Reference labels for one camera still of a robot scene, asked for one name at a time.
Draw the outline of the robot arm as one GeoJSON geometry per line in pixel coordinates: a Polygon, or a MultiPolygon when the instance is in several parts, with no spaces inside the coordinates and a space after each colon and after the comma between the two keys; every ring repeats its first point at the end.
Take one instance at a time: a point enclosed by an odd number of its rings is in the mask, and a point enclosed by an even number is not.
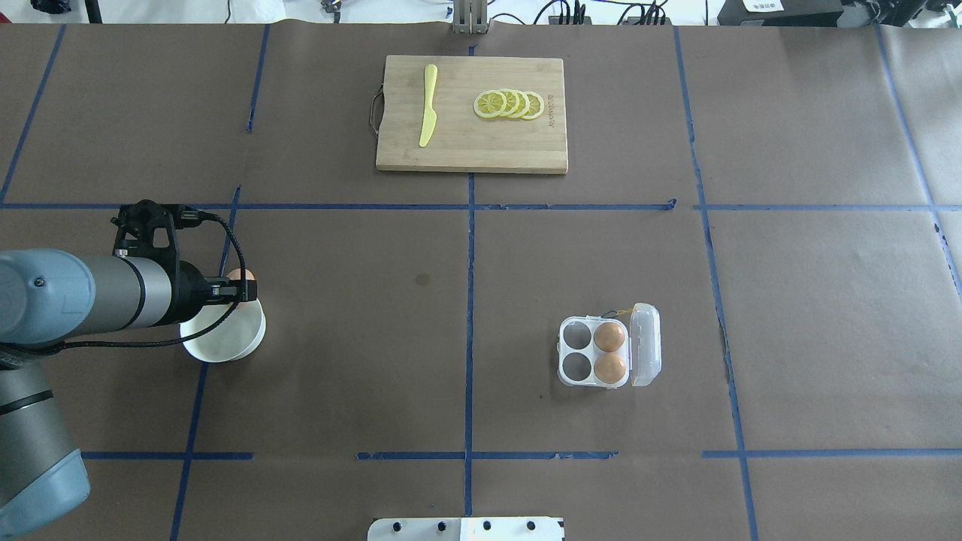
{"type": "Polygon", "coordinates": [[[59,519],[89,496],[79,446],[41,361],[78,337],[194,319],[257,298],[252,274],[206,277],[177,249],[2,253],[2,538],[59,519]]]}

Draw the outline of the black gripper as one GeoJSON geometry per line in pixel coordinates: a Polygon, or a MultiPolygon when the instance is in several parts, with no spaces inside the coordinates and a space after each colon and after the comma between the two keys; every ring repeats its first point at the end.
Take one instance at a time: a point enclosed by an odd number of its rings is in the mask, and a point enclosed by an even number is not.
{"type": "Polygon", "coordinates": [[[202,308],[257,301],[257,281],[250,278],[204,277],[193,264],[179,263],[174,299],[174,322],[189,321],[202,308]]]}

